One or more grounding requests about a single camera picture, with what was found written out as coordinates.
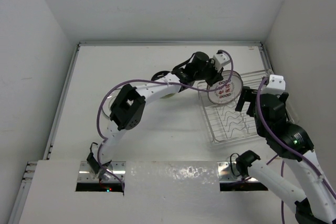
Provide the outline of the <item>white plate red characters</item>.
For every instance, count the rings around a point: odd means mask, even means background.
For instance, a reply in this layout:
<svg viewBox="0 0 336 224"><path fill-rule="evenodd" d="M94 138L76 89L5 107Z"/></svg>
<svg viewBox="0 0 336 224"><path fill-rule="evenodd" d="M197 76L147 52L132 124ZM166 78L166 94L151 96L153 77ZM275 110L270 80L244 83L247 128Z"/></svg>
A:
<svg viewBox="0 0 336 224"><path fill-rule="evenodd" d="M243 81L238 72L233 71L233 75L224 87L220 90L209 92L208 99L213 104L225 105L233 102L237 97L240 96L240 93L243 89Z"/></svg>

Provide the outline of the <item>lime green plate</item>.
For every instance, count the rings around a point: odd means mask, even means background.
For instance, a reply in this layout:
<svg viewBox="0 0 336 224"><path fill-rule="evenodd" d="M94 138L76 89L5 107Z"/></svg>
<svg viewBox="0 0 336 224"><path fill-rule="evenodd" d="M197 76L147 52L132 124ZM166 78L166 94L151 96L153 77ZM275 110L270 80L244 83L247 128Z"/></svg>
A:
<svg viewBox="0 0 336 224"><path fill-rule="evenodd" d="M167 94L167 95L161 97L161 99L168 99L168 98L171 98L174 95L176 95L176 93Z"/></svg>

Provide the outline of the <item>black plate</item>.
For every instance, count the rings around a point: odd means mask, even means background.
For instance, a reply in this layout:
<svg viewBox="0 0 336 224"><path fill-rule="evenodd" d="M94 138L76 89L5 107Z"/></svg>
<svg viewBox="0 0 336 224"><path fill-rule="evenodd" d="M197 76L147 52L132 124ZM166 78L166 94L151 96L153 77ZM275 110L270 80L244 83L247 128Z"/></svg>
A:
<svg viewBox="0 0 336 224"><path fill-rule="evenodd" d="M160 78L165 77L168 73L170 72L167 70L159 71L152 76L151 81L159 80Z"/></svg>

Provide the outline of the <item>white plate teal emblem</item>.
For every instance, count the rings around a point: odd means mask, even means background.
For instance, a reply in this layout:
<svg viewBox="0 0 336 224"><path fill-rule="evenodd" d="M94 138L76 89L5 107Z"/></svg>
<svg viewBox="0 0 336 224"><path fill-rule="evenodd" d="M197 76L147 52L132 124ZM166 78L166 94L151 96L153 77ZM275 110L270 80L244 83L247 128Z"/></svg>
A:
<svg viewBox="0 0 336 224"><path fill-rule="evenodd" d="M117 97L117 95L119 94L120 89L116 89L115 91L113 91L105 100L103 106L102 106L102 114L105 118L109 118L110 114L111 114L111 106L115 100L115 98Z"/></svg>

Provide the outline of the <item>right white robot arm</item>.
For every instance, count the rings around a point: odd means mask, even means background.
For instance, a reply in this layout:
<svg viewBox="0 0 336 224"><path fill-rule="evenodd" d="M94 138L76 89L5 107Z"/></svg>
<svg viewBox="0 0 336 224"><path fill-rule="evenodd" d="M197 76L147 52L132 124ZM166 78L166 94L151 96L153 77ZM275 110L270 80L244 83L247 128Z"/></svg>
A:
<svg viewBox="0 0 336 224"><path fill-rule="evenodd" d="M242 178L252 177L281 199L297 223L335 223L335 191L322 171L308 133L288 120L284 88L243 87L235 110L249 103L247 115L255 121L257 134L282 159L298 185L274 172L258 154L246 151L236 158Z"/></svg>

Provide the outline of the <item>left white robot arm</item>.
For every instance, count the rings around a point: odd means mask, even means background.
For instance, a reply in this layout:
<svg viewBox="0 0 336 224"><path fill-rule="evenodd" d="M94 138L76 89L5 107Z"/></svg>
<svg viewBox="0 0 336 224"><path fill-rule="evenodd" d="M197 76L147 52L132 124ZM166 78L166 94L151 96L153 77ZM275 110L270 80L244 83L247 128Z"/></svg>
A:
<svg viewBox="0 0 336 224"><path fill-rule="evenodd" d="M104 158L102 152L118 144L127 130L140 123L146 105L166 95L192 89L195 81L204 80L209 86L213 86L223 80L223 67L230 62L231 57L222 50L212 58L197 51L157 80L138 79L138 86L132 86L132 81L129 80L112 88L112 91L119 92L110 107L108 136L104 136L100 128L103 106L98 108L96 127L102 142L96 150L90 150L87 157L92 171L95 174L106 171L105 165L111 160Z"/></svg>

